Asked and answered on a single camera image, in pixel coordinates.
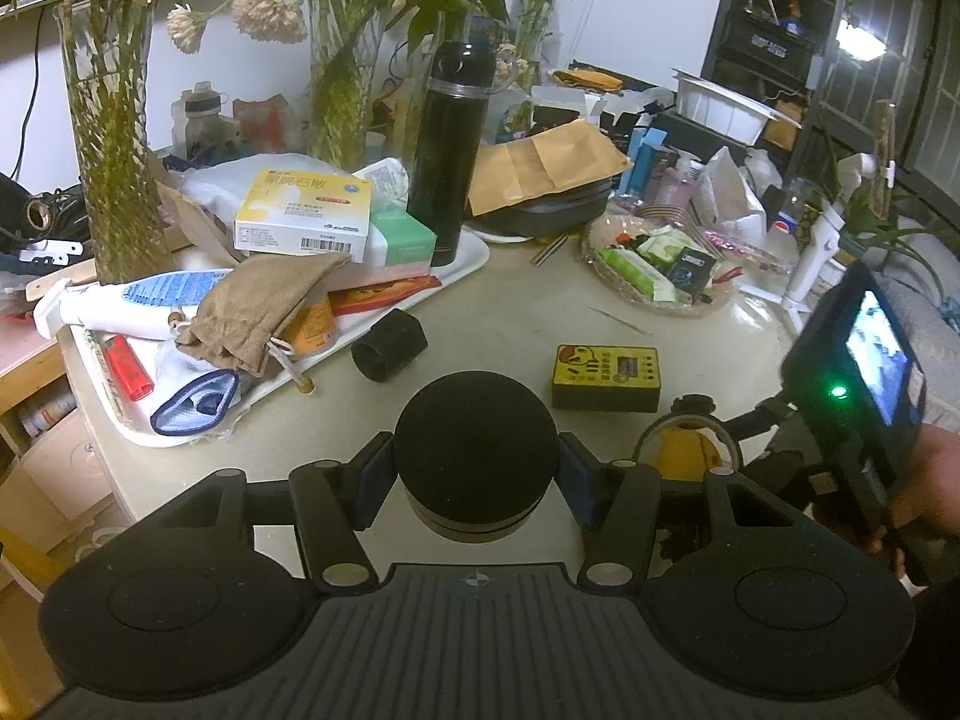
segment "white basket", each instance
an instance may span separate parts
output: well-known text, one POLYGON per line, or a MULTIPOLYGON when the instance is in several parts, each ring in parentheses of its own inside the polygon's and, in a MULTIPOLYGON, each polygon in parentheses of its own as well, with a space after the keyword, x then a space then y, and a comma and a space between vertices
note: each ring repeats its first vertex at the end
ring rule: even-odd
POLYGON ((685 73, 678 73, 677 79, 680 82, 677 92, 680 115, 744 146, 752 146, 757 142, 770 119, 790 122, 800 128, 800 124, 781 112, 712 81, 685 73))

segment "ribbed black surface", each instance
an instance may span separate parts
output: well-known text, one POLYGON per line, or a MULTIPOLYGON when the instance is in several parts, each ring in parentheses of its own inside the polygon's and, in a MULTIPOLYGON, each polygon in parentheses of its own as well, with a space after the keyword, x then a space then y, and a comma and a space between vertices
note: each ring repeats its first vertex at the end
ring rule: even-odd
POLYGON ((784 704, 677 664, 634 604, 587 596, 554 565, 399 566, 384 589, 320 607, 280 661, 171 704, 75 689, 43 720, 894 720, 880 688, 784 704))

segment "yellow and white box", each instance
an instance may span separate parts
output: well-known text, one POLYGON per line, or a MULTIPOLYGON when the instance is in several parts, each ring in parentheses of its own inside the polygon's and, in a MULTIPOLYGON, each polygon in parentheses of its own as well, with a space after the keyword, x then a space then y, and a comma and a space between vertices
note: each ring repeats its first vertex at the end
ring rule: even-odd
POLYGON ((352 175, 261 170, 233 225, 239 250, 273 254, 342 251, 363 262, 371 183, 352 175))

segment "yellow and black box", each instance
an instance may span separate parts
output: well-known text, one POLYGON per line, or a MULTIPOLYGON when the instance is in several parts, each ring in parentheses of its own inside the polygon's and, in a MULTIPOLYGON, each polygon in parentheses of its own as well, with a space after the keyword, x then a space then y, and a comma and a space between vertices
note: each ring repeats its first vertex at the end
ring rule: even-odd
POLYGON ((571 344, 557 349, 555 409, 656 413, 660 390, 656 349, 571 344))

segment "barcode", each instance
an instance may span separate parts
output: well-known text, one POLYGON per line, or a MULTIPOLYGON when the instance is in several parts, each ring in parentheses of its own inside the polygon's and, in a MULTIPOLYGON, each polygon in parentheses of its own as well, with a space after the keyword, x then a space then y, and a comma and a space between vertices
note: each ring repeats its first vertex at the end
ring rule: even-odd
POLYGON ((323 238, 301 238, 301 248, 318 248, 320 251, 345 251, 350 253, 349 244, 339 241, 325 241, 323 238))

